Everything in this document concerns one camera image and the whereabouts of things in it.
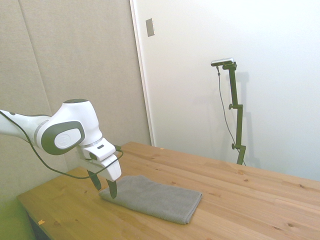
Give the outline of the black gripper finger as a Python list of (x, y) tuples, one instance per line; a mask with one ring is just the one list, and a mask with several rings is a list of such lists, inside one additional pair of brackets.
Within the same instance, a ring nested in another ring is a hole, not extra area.
[(97, 174), (94, 173), (94, 172), (92, 172), (92, 171), (89, 171), (89, 170), (87, 170), (87, 173), (88, 173), (88, 175), (89, 175), (89, 177), (90, 177), (90, 179), (91, 179), (94, 187), (95, 187), (98, 191), (101, 190), (101, 189), (102, 189), (102, 185), (101, 185), (101, 182), (100, 182)]
[(115, 199), (117, 197), (118, 193), (118, 188), (117, 188), (117, 182), (116, 181), (111, 181), (111, 180), (106, 180), (109, 188), (109, 193), (112, 199)]

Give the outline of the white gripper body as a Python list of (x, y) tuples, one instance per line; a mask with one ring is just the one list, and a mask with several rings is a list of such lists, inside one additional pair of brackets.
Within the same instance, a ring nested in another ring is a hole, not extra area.
[(89, 157), (85, 157), (84, 152), (80, 147), (76, 148), (76, 153), (79, 157), (79, 164), (81, 167), (89, 170), (90, 172), (97, 173), (109, 181), (116, 181), (122, 174), (117, 156), (111, 154), (104, 160), (94, 160)]

